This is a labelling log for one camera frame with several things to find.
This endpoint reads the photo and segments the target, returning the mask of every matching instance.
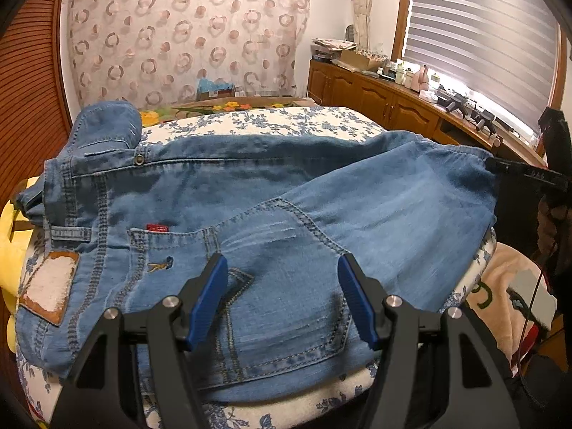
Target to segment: beige curtain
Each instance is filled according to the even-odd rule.
[[[293,95],[310,0],[70,0],[70,57],[82,107],[194,101],[199,80],[238,95]]]
[[[370,49],[370,13],[373,0],[354,0],[354,42],[362,50]]]

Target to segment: jeans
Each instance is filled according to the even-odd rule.
[[[404,131],[364,143],[240,135],[141,146],[140,122],[126,140],[130,105],[92,108],[74,126],[75,145],[44,172],[49,249],[80,255],[64,321],[55,327],[24,308],[16,318],[24,356],[60,375],[106,308],[150,308],[221,252],[229,286],[188,360],[197,387],[227,402],[296,393],[374,357],[337,282],[342,253],[390,294],[437,311],[495,222],[484,150]],[[102,135],[106,121],[116,136]]]

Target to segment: zebra blind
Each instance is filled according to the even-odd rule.
[[[542,0],[412,0],[404,59],[462,81],[538,132],[557,27]]]

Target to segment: red label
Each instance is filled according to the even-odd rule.
[[[151,232],[168,232],[169,228],[160,224],[147,224],[147,230]]]

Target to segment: brown slatted closet door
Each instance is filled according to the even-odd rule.
[[[26,0],[0,39],[0,207],[71,129],[59,59],[61,0]]]

